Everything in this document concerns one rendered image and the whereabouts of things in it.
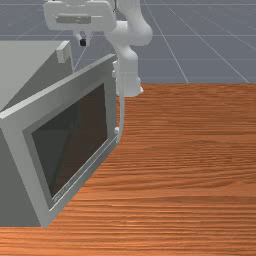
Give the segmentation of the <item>grey microwave oven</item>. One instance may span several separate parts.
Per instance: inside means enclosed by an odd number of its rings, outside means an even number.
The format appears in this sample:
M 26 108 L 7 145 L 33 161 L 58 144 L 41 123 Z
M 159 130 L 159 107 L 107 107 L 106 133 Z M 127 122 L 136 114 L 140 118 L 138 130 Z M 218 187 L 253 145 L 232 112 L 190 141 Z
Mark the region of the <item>grey microwave oven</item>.
M 115 59 L 0 41 L 0 228 L 48 226 L 116 147 Z

